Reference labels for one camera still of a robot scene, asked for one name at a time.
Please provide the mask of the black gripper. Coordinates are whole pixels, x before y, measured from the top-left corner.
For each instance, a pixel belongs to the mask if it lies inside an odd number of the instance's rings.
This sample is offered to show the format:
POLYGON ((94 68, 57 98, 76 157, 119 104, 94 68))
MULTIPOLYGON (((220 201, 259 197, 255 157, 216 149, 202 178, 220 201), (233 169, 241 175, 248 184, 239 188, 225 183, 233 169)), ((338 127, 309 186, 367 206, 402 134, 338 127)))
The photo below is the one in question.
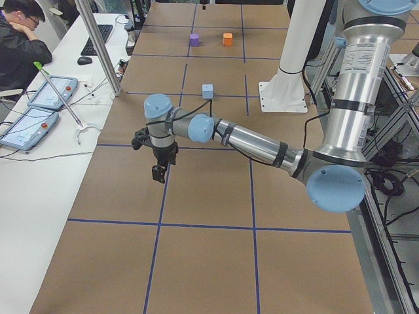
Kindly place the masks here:
POLYGON ((166 182, 166 172, 169 164, 176 164, 177 153, 179 152, 176 141, 171 143, 168 147, 153 147, 153 154, 157 160, 157 165, 151 168, 152 178, 161 184, 166 182))

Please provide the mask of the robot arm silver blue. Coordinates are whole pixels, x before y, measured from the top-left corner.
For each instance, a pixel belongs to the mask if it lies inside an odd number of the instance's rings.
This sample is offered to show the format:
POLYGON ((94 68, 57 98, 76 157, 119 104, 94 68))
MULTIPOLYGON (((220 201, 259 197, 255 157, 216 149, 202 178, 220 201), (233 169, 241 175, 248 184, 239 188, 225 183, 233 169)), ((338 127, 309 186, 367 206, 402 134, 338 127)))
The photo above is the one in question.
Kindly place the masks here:
POLYGON ((218 141, 246 158, 280 168, 302 182, 319 208, 342 213, 363 200, 362 153, 365 135, 392 44, 403 36, 415 1, 339 1, 337 37, 344 57, 322 144, 296 149, 212 113, 174 107, 164 94, 144 102, 146 127, 135 133, 132 147, 151 147, 157 163, 153 179, 163 183, 179 151, 176 137, 195 143, 218 141))

